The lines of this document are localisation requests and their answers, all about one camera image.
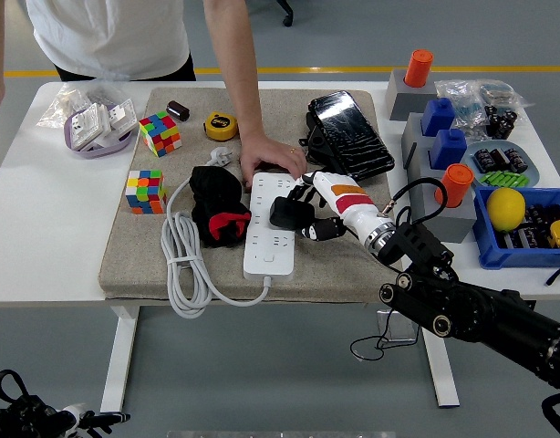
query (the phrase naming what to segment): smartphone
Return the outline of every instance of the smartphone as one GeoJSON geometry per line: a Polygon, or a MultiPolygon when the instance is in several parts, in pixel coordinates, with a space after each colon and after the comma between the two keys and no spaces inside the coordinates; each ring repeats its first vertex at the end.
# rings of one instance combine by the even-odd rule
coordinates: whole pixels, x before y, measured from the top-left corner
{"type": "Polygon", "coordinates": [[[341,168],[335,172],[360,181],[393,169],[388,148],[348,92],[313,99],[308,111],[341,168]]]}

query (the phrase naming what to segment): yellow fruit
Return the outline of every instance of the yellow fruit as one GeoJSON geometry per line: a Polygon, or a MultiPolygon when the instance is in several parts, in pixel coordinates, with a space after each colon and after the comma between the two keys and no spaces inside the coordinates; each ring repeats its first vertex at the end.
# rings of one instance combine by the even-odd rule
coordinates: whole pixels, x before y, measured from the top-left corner
{"type": "Polygon", "coordinates": [[[496,231],[510,232],[524,219],[524,196],[508,187],[496,189],[487,199],[487,212],[496,231]]]}

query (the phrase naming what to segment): power strip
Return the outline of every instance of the power strip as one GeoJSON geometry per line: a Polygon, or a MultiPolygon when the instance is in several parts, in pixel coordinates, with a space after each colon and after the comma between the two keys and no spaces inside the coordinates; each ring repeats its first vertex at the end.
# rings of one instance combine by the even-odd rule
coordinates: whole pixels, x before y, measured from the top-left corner
{"type": "Polygon", "coordinates": [[[270,207],[278,196],[287,196],[295,184],[287,173],[264,173],[254,176],[244,252],[244,277],[274,281],[292,280],[295,269],[295,232],[270,224],[270,207]]]}

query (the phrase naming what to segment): yellow tape measure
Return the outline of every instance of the yellow tape measure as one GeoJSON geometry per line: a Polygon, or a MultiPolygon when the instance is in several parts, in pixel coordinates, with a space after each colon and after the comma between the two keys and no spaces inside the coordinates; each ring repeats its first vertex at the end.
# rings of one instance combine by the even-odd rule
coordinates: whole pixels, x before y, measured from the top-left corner
{"type": "Polygon", "coordinates": [[[237,120],[230,114],[212,112],[203,124],[205,133],[210,139],[228,141],[237,134],[237,120]]]}

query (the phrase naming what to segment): blue plastic bin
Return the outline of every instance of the blue plastic bin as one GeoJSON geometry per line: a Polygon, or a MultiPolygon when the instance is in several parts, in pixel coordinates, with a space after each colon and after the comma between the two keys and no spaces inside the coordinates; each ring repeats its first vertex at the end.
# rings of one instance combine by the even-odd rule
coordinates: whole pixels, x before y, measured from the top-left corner
{"type": "MultiPolygon", "coordinates": [[[[559,267],[560,249],[505,249],[497,245],[495,233],[487,214],[485,205],[495,187],[477,187],[475,189],[474,210],[477,220],[472,227],[479,246],[479,263],[484,269],[501,269],[502,267],[559,267]]],[[[560,189],[517,189],[525,199],[525,205],[541,204],[560,205],[560,189]]]]}

